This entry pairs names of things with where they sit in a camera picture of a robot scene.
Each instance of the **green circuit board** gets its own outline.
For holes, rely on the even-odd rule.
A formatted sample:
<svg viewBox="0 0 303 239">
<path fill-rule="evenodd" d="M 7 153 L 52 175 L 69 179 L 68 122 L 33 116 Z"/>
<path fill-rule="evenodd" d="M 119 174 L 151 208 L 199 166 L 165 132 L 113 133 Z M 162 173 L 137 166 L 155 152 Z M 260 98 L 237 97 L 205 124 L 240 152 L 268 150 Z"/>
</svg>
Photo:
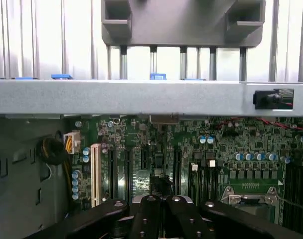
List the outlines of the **green circuit board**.
<svg viewBox="0 0 303 239">
<path fill-rule="evenodd" d="M 176 184 L 174 193 L 190 196 L 195 203 L 204 200 L 206 194 L 220 200 L 227 186 L 240 195 L 264 195 L 274 187 L 277 195 L 283 197 L 285 167 L 291 160 L 292 148 L 303 149 L 303 134 L 293 130 L 303 128 L 303 118 L 263 120 L 240 117 L 153 120 L 145 115 L 68 119 L 70 130 L 81 135 L 80 151 L 71 157 L 73 169 L 82 172 L 78 200 L 89 202 L 91 197 L 91 166 L 83 162 L 82 150 L 94 143 L 104 148 L 102 192 L 110 197 L 128 200 L 148 195 L 152 193 L 150 178 L 165 175 Z M 190 163 L 196 164 L 198 170 L 191 172 Z M 126 186 L 126 173 L 130 174 L 131 187 Z M 281 224 L 283 204 L 279 207 L 276 222 Z"/>
</svg>

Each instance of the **white pci slot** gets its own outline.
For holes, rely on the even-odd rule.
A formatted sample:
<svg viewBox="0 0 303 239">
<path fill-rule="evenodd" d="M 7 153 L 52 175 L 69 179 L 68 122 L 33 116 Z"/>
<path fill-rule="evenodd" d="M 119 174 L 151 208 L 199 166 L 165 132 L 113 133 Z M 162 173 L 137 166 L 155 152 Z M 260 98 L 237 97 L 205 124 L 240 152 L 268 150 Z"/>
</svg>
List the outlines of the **white pci slot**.
<svg viewBox="0 0 303 239">
<path fill-rule="evenodd" d="M 91 186 L 92 186 L 92 207 L 101 202 L 101 145 L 91 145 Z"/>
</svg>

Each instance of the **motherboard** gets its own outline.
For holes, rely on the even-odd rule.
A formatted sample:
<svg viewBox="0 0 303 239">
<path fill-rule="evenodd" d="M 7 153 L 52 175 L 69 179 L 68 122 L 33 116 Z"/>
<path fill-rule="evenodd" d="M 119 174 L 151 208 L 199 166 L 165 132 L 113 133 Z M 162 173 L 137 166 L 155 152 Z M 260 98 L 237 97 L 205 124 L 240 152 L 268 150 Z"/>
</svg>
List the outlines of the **motherboard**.
<svg viewBox="0 0 303 239">
<path fill-rule="evenodd" d="M 303 158 L 303 118 L 98 115 L 67 119 L 73 199 L 189 196 L 221 200 L 283 224 L 285 171 Z"/>
</svg>

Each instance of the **blue tab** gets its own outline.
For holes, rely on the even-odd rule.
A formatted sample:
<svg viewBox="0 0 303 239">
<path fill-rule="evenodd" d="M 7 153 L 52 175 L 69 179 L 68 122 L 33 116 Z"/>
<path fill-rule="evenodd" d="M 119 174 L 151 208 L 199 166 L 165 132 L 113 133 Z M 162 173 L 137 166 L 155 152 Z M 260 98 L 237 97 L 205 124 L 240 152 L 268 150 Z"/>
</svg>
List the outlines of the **blue tab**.
<svg viewBox="0 0 303 239">
<path fill-rule="evenodd" d="M 206 81 L 206 79 L 201 78 L 184 78 L 183 81 Z"/>
<path fill-rule="evenodd" d="M 52 74 L 51 75 L 52 79 L 72 79 L 73 77 L 69 74 Z"/>
<path fill-rule="evenodd" d="M 31 76 L 23 76 L 23 77 L 14 77 L 12 79 L 15 79 L 15 80 L 34 80 L 34 79 L 37 79 L 37 78 L 31 77 Z"/>
<path fill-rule="evenodd" d="M 164 73 L 151 73 L 150 74 L 151 80 L 166 80 L 166 74 Z"/>
</svg>

